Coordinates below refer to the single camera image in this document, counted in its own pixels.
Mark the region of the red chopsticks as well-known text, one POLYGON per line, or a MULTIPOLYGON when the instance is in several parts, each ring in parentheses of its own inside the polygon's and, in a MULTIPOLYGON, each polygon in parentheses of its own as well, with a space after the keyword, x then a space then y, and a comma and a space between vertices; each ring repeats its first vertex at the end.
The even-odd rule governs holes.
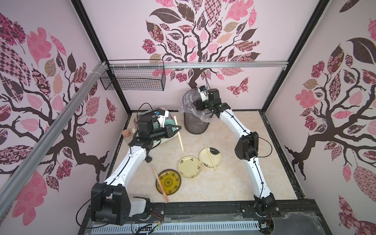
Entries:
POLYGON ((160 178, 159 178, 159 175, 158 175, 158 173, 157 173, 157 170, 156 170, 156 168, 155 168, 155 166, 154 166, 153 164, 152 164, 151 166, 152 166, 153 172, 154 172, 154 174, 155 174, 156 180, 157 180, 157 182, 158 182, 158 184, 159 184, 159 186, 160 186, 160 189, 161 189, 162 195, 164 196, 165 202, 166 202, 166 203, 169 203, 169 202, 170 202, 170 201, 169 201, 169 198, 168 198, 168 196, 167 196, 167 194, 166 194, 166 192, 165 192, 165 190, 164 190, 164 188, 163 188, 163 185, 162 185, 162 182, 161 182, 161 180, 160 180, 160 178))

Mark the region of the bare wooden chopsticks pair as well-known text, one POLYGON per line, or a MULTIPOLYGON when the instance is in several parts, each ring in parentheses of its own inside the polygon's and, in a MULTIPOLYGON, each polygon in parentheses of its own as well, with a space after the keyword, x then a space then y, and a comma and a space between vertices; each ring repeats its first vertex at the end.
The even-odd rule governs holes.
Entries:
POLYGON ((211 163, 212 163, 212 165, 213 165, 213 167, 214 167, 214 170, 215 170, 215 171, 218 171, 218 169, 217 169, 217 167, 216 167, 216 165, 215 165, 215 162, 213 161, 213 158, 212 158, 212 155, 211 155, 211 152, 210 152, 209 148, 208 148, 206 145, 204 145, 204 147, 205 147, 205 150, 206 150, 206 152, 207 152, 207 155, 208 155, 208 157, 209 157, 209 159, 210 159, 210 161, 211 161, 211 163))

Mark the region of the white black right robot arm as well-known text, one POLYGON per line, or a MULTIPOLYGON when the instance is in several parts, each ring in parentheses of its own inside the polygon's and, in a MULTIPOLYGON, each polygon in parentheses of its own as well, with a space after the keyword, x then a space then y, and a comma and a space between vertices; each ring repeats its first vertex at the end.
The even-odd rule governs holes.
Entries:
POLYGON ((260 217, 267 217, 276 207, 276 200, 268 187, 259 164, 259 135, 252 132, 235 116, 230 106, 221 101, 218 89, 197 89, 200 98, 194 102, 197 110, 208 110, 223 121, 238 138, 235 155, 245 162, 250 172, 254 187, 255 212, 260 217))

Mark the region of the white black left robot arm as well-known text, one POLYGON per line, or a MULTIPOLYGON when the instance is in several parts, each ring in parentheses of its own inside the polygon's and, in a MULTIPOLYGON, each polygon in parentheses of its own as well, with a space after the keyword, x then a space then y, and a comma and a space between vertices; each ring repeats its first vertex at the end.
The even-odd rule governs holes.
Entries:
POLYGON ((118 168, 103 183, 91 190, 91 220, 103 224, 123 225, 133 216, 148 213, 148 198, 130 198, 127 189, 140 164, 149 157, 155 141, 174 137, 181 126, 167 124, 169 111, 151 110, 138 119, 129 150, 118 168))

